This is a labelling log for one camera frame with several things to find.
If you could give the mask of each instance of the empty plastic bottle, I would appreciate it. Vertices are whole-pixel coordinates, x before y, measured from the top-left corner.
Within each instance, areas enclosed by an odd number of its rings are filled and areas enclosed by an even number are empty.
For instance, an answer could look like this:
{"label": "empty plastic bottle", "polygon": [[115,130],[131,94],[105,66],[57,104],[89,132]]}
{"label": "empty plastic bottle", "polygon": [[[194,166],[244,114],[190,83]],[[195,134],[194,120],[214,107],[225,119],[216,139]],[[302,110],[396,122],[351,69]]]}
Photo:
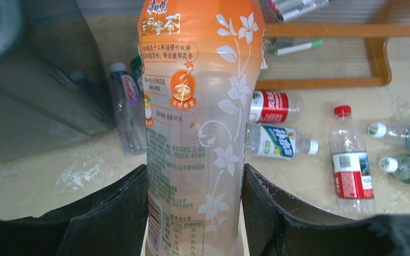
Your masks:
{"label": "empty plastic bottle", "polygon": [[290,127],[249,123],[246,152],[290,160],[298,154],[315,155],[318,142],[303,137]]}
{"label": "empty plastic bottle", "polygon": [[410,124],[372,123],[368,134],[374,138],[382,138],[386,143],[400,146],[410,151]]}
{"label": "empty plastic bottle", "polygon": [[303,113],[304,101],[294,92],[254,91],[249,120],[255,123],[292,123]]}
{"label": "empty plastic bottle", "polygon": [[392,173],[397,179],[410,184],[410,155],[384,157],[379,166],[383,171]]}
{"label": "empty plastic bottle", "polygon": [[351,107],[334,109],[337,119],[331,133],[337,202],[339,208],[355,215],[376,212],[367,148],[362,131],[351,118]]}

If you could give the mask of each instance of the floor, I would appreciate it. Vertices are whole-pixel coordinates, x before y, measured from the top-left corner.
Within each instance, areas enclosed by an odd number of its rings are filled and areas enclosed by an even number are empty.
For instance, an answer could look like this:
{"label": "floor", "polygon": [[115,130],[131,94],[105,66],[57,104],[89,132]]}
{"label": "floor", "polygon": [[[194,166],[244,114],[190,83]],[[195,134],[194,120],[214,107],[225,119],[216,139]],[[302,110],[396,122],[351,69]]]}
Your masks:
{"label": "floor", "polygon": [[[92,17],[88,22],[97,34],[110,21]],[[97,37],[106,63],[119,58],[112,48],[122,41],[116,42],[112,36]],[[376,120],[410,121],[410,38],[392,38],[388,54],[393,72],[389,86],[295,91],[302,96],[306,109],[294,127],[319,142],[317,155],[301,156],[290,162],[247,156],[246,162],[295,196],[338,213],[329,149],[333,107],[351,105],[353,118],[364,130],[369,122]],[[401,150],[368,137],[366,141],[378,212],[410,213],[410,185],[377,167],[381,157]],[[113,183],[142,163],[146,163],[145,155],[122,155],[117,133],[112,131],[77,145],[0,164],[0,219],[40,216]]]}

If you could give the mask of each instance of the red bottle label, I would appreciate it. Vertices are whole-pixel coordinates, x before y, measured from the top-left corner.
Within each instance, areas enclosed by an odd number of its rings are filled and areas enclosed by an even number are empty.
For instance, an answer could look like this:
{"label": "red bottle label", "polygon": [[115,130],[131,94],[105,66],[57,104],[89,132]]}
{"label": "red bottle label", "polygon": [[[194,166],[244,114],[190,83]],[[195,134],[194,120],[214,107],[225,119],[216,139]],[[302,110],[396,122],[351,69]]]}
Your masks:
{"label": "red bottle label", "polygon": [[288,98],[283,92],[255,91],[249,119],[260,123],[282,123],[288,115]]}
{"label": "red bottle label", "polygon": [[338,197],[374,198],[366,152],[334,154],[333,163]]}

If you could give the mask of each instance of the wooden shelf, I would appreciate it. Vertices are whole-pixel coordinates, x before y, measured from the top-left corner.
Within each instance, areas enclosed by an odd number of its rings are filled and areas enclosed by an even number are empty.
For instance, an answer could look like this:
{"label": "wooden shelf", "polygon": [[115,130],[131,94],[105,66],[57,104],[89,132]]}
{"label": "wooden shelf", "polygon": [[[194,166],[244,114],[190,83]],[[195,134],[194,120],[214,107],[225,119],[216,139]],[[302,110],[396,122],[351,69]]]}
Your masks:
{"label": "wooden shelf", "polygon": [[[387,57],[389,37],[410,37],[410,0],[334,0],[328,6],[301,16],[294,22],[286,23],[276,23],[266,0],[259,1],[265,16],[267,38],[323,38],[324,44],[327,43],[327,38],[360,38],[365,52],[360,53],[360,48],[355,50],[358,53],[354,54],[355,61],[360,61],[358,56],[363,54],[366,56],[366,69],[369,69],[369,74],[361,77],[264,77],[263,72],[282,74],[283,67],[288,66],[292,69],[292,65],[296,63],[300,68],[301,54],[292,53],[288,58],[280,56],[277,59],[270,59],[268,71],[262,71],[257,82],[256,88],[259,90],[388,85],[392,80]],[[315,49],[310,50],[308,54],[309,58],[314,54],[316,58],[323,58]]]}

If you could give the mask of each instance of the white flower illustration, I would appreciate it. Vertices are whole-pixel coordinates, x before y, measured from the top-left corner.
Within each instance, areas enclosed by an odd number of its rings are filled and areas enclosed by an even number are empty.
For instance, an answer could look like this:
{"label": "white flower illustration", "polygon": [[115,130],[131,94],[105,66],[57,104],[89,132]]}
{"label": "white flower illustration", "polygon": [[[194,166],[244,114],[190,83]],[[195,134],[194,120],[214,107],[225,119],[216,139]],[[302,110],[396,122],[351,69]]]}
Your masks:
{"label": "white flower illustration", "polygon": [[226,212],[230,210],[229,205],[226,202],[222,202],[225,195],[226,194],[221,194],[215,198],[213,195],[207,194],[207,204],[202,205],[197,214],[205,213],[207,215],[206,219],[211,220],[218,214],[218,211]]}
{"label": "white flower illustration", "polygon": [[248,18],[241,16],[240,19],[243,22],[243,27],[238,31],[238,35],[240,39],[246,37],[246,42],[250,44],[252,42],[252,35],[258,31],[258,25],[254,22],[254,13],[251,13]]}
{"label": "white flower illustration", "polygon": [[227,168],[227,171],[233,176],[233,173],[235,172],[235,163],[240,159],[233,154],[232,144],[230,144],[225,151],[223,148],[216,148],[214,151],[218,155],[215,165],[219,168]]}
{"label": "white flower illustration", "polygon": [[232,76],[229,80],[230,83],[232,83],[232,88],[227,94],[234,100],[241,99],[241,105],[243,108],[246,108],[247,96],[251,94],[250,88],[246,85],[246,74],[243,74],[241,79],[238,79],[236,76]]}

